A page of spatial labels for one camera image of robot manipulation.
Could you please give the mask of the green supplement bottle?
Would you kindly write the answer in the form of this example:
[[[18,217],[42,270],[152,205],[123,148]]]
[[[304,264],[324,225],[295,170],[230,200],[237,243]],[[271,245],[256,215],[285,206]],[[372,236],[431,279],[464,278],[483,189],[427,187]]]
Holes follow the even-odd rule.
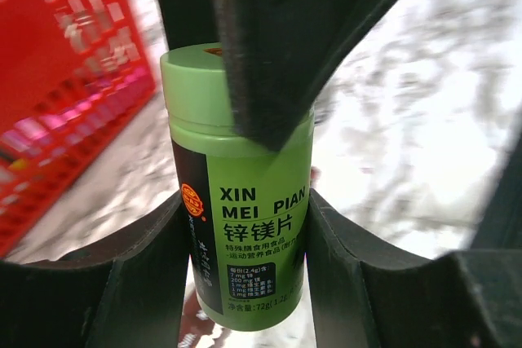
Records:
[[[160,67],[199,304],[226,328],[270,328],[302,295],[314,116],[270,152],[233,131],[219,44],[168,51]]]

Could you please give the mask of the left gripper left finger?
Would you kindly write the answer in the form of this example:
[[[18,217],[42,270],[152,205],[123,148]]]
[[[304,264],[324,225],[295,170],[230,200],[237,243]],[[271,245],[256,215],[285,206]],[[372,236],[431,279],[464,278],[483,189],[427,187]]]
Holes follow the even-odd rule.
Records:
[[[188,269],[179,193],[57,261],[1,263],[3,347],[175,347]]]

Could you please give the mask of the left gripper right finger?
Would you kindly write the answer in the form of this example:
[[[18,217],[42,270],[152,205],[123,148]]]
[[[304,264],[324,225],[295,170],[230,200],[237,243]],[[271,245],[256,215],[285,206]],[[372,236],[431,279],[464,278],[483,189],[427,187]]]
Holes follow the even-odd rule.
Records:
[[[518,250],[458,250],[428,260],[381,240],[312,192],[307,268],[319,347],[521,344]]]

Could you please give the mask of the brown weekly pill organizer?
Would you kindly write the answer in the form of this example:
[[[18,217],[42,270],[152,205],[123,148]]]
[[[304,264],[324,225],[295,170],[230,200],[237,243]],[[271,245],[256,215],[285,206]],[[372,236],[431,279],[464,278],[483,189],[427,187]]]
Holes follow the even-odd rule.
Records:
[[[191,272],[185,284],[178,348],[214,347],[222,348],[230,331],[217,325],[202,310]]]

